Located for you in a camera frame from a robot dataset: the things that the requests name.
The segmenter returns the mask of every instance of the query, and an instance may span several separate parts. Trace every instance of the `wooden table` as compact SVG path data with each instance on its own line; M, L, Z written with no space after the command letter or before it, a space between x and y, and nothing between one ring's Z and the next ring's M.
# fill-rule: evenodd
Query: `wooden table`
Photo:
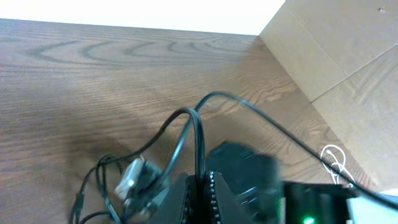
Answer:
M342 146L255 36L1 19L0 223L66 223L99 156L139 148L172 111L214 90L249 99L317 151ZM277 156L285 179L331 182L321 164L236 102L215 98L201 114L207 151L225 139L244 142ZM163 167L185 120L146 158ZM371 187L347 156L355 179ZM193 164L190 135L174 175L192 174ZM91 180L83 213L103 207Z

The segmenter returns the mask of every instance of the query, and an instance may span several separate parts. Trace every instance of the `white background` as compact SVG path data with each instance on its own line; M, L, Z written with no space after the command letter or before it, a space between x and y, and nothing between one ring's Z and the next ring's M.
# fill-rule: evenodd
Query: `white background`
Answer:
M0 18L258 35L284 0L0 0Z

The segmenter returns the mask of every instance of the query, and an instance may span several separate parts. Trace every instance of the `silver metal part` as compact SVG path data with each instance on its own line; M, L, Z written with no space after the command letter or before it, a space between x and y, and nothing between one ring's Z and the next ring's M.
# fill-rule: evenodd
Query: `silver metal part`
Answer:
M114 190L115 194L121 200L124 200L127 197L129 190L137 185L137 181L143 166L143 158L137 158L127 166L126 170L124 170L120 183Z

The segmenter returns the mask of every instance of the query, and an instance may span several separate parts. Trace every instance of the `glowing green led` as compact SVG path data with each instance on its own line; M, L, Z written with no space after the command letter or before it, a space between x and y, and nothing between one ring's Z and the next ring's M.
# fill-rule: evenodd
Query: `glowing green led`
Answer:
M312 217L304 218L303 224L315 224L315 219L313 219Z

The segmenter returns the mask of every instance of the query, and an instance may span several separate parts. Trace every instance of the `coiled white cord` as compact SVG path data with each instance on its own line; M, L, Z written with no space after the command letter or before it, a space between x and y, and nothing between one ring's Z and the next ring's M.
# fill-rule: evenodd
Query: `coiled white cord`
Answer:
M340 163L340 162L337 160L336 156L328 149L328 148L330 148L330 147L335 148L335 149L339 150L339 151L342 153L342 155L343 155L343 163ZM349 172L349 171L347 170L347 168L345 167L345 165L346 165L346 154L344 153L344 151L343 151L340 147L338 147L338 146L336 146L336 145L334 145L334 144L329 144L329 145L325 146L325 147L322 149L321 155L320 155L321 158L324 156L324 153L328 154L329 156L331 156L331 157L335 160L335 161L334 161L332 164L330 164L330 165L331 165L331 166L338 166L338 169L339 169L339 173L336 174L336 173L334 173L331 169L327 168L327 166L325 165L325 163L322 163L322 165L324 166L324 168L326 169L326 171L330 174L330 177L331 177L331 179L333 180L333 183L339 184L339 179L338 179L338 178L339 178L341 172L346 172L346 174L351 178L351 180L353 180L353 182L355 182L354 177L350 174L350 172Z

